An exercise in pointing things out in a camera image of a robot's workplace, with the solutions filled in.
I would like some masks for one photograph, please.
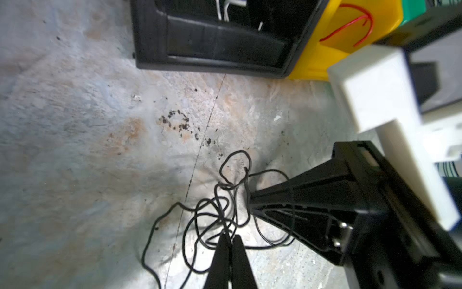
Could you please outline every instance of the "black plastic bracket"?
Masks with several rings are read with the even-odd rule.
[[[331,263],[342,265],[388,214],[378,188],[383,175],[368,163],[368,153],[364,142],[336,142],[331,160],[252,193],[252,214],[288,232],[291,187],[294,237]]]

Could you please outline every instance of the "white plastic block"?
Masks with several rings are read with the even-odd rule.
[[[424,146],[425,130],[400,48],[369,45],[328,69],[356,132],[377,128],[385,157],[445,230],[460,220]]]

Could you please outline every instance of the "floor crack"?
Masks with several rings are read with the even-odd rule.
[[[189,180],[188,190],[186,191],[186,197],[184,198],[185,201],[188,198],[189,188],[191,187],[191,182],[193,181],[194,170],[196,169],[197,160],[199,158],[199,154],[201,153],[201,148],[202,148],[202,145],[204,144],[205,136],[207,135],[207,129],[210,124],[210,119],[212,118],[213,110],[215,109],[215,105],[217,104],[217,99],[218,99],[218,96],[220,95],[221,87],[223,86],[223,81],[225,80],[225,77],[226,77],[226,74],[223,76],[223,79],[221,80],[220,88],[218,89],[217,96],[215,97],[215,102],[213,103],[213,106],[212,106],[212,111],[210,112],[210,115],[208,117],[207,126],[205,126],[204,136],[202,137],[201,146],[199,147],[199,152],[197,153],[197,156],[196,156],[196,162],[194,163],[193,173],[191,174],[191,179]]]
[[[204,136],[202,137],[202,141],[201,141],[201,146],[199,146],[199,152],[197,153],[196,161],[194,162],[193,173],[191,174],[191,179],[189,179],[188,190],[186,191],[186,196],[184,197],[184,201],[186,201],[187,198],[188,198],[189,189],[191,187],[191,182],[193,181],[194,170],[196,169],[196,165],[197,165],[197,160],[198,160],[199,155],[201,153],[202,144],[204,143],[204,139],[205,139],[205,136],[206,136],[206,133],[207,133],[207,129],[208,129],[208,126],[209,126],[209,123],[210,123],[210,119],[212,118],[213,110],[215,109],[215,105],[217,103],[218,96],[220,95],[221,87],[223,86],[223,81],[225,80],[225,77],[226,77],[226,74],[223,76],[223,79],[221,80],[220,88],[218,89],[217,96],[215,97],[215,102],[213,103],[213,106],[212,106],[212,111],[210,112],[210,115],[208,117],[207,126],[205,127]],[[181,210],[180,221],[178,223],[178,228],[176,229],[175,244],[176,244],[176,240],[178,239],[178,233],[180,232],[180,226],[181,226],[181,220],[183,218],[183,212],[184,211]],[[170,266],[172,264],[174,254],[175,254],[175,250],[173,249],[172,250],[172,256],[171,256],[170,262],[169,262],[169,268],[167,269],[167,277],[165,278],[164,288],[167,288],[167,280],[169,278]]]

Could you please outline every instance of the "black electrical cord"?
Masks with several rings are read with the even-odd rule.
[[[223,168],[227,164],[227,162],[230,160],[230,158],[233,157],[236,154],[244,154],[247,157],[247,160],[249,161],[249,166],[244,167],[245,176],[237,184],[233,184],[232,182],[230,182],[228,180],[228,178],[226,178],[223,175]],[[194,268],[194,264],[195,264],[196,256],[197,256],[197,245],[199,243],[201,245],[203,245],[207,249],[215,250],[216,246],[217,246],[217,243],[212,242],[212,240],[219,237],[221,234],[223,234],[223,232],[225,232],[227,241],[230,244],[232,238],[236,234],[236,230],[238,228],[245,227],[250,222],[251,213],[250,213],[250,208],[249,208],[249,201],[250,201],[251,191],[250,191],[249,183],[248,183],[249,178],[259,176],[259,175],[262,175],[262,174],[268,173],[268,172],[277,172],[277,173],[282,174],[286,178],[286,180],[289,181],[289,177],[284,172],[282,172],[280,170],[268,169],[268,170],[264,170],[264,171],[261,171],[261,172],[249,173],[251,169],[252,169],[252,159],[250,158],[250,155],[246,151],[238,150],[238,151],[235,151],[235,152],[231,153],[224,160],[223,164],[221,165],[221,167],[219,169],[219,174],[220,174],[220,176],[222,177],[222,179],[225,182],[224,183],[218,182],[215,185],[215,187],[213,189],[213,194],[214,194],[213,198],[211,198],[211,199],[209,199],[209,198],[201,199],[200,201],[197,202],[196,207],[194,209],[183,205],[181,202],[177,202],[177,203],[173,204],[167,212],[165,212],[163,215],[161,215],[159,218],[157,218],[155,220],[154,224],[151,227],[151,231],[149,233],[149,237],[148,237],[146,246],[145,246],[145,248],[143,250],[143,254],[141,256],[141,265],[143,266],[143,268],[146,271],[148,271],[149,273],[151,273],[151,275],[154,276],[154,278],[156,279],[156,282],[157,282],[157,285],[158,285],[159,289],[161,288],[159,276],[157,275],[157,273],[151,267],[149,267],[149,265],[146,264],[146,252],[147,252],[147,250],[149,248],[149,245],[151,243],[154,231],[157,229],[157,224],[162,219],[164,219],[168,214],[170,214],[172,212],[172,210],[176,206],[181,207],[185,211],[194,213],[194,216],[189,220],[188,224],[186,225],[186,227],[184,229],[184,232],[183,232],[183,237],[182,237],[182,255],[183,255],[183,259],[184,259],[184,262],[185,262],[186,266],[189,268],[189,272],[188,272],[183,284],[180,287],[180,288],[183,288],[186,285],[186,282],[188,281],[188,279],[191,276],[192,272],[194,272],[196,274],[204,274],[204,273],[207,273],[209,271],[209,269],[210,269],[210,268],[207,268],[205,270],[200,271],[200,270],[197,270],[197,269]],[[237,195],[238,187],[240,185],[242,185],[242,184],[244,185],[245,192],[247,194],[247,198],[246,198],[247,219],[242,224],[239,224],[239,222],[238,222],[239,215],[238,215],[238,212],[237,212],[237,205],[236,205],[236,195]],[[220,188],[220,189],[222,189],[224,191],[228,191],[231,201],[227,197],[219,196],[218,195],[218,188]],[[272,249],[272,248],[275,248],[275,247],[278,247],[278,246],[289,246],[290,244],[292,244],[292,242],[295,240],[294,238],[292,238],[292,240],[289,243],[286,243],[290,239],[290,237],[292,237],[294,226],[295,226],[295,208],[294,208],[294,197],[293,197],[292,187],[289,187],[289,192],[290,192],[290,195],[291,195],[290,201],[291,201],[291,207],[292,207],[292,223],[291,223],[291,227],[290,227],[290,230],[289,230],[289,233],[287,234],[287,236],[284,237],[283,240],[280,241],[280,242],[272,242],[272,241],[268,240],[261,233],[260,228],[258,227],[258,222],[257,222],[257,220],[256,220],[256,218],[254,216],[255,226],[256,226],[256,229],[258,231],[258,234],[269,245],[268,246],[244,246],[244,248],[250,249],[250,250],[266,250],[266,249]],[[222,207],[222,204],[221,204],[220,200],[225,201],[226,205],[225,205],[224,208]],[[232,214],[229,214],[229,215],[231,215],[231,218],[227,218],[227,217],[225,217],[226,216],[225,211],[231,205],[232,205]],[[212,214],[212,213],[209,213],[209,212],[199,213],[199,211],[203,210],[207,206],[212,206],[217,213],[216,214]],[[200,228],[198,226],[198,223],[197,223],[197,219],[199,217],[202,217],[202,216],[213,217],[213,218],[215,218],[215,220],[210,225],[205,227],[205,229],[203,229],[202,232],[201,232]],[[194,242],[193,259],[192,259],[191,263],[189,263],[189,261],[188,261],[188,259],[186,257],[186,248],[185,248],[185,246],[186,246],[186,234],[189,231],[189,227],[193,223],[194,223],[194,228],[195,228],[195,233],[197,235],[197,239]],[[219,225],[223,226],[223,229],[221,230],[221,232],[219,232],[218,234],[213,235],[212,237],[207,238],[205,241],[202,239],[202,237],[205,234],[207,234],[210,230],[214,229],[216,226],[219,226]]]
[[[456,177],[459,177],[459,173],[457,172],[456,165],[452,162],[452,167],[454,168],[454,172],[456,173]]]

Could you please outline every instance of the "black plastic crate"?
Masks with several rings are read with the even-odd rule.
[[[215,0],[131,0],[136,66],[286,77],[327,3],[247,0],[230,5],[224,22]]]

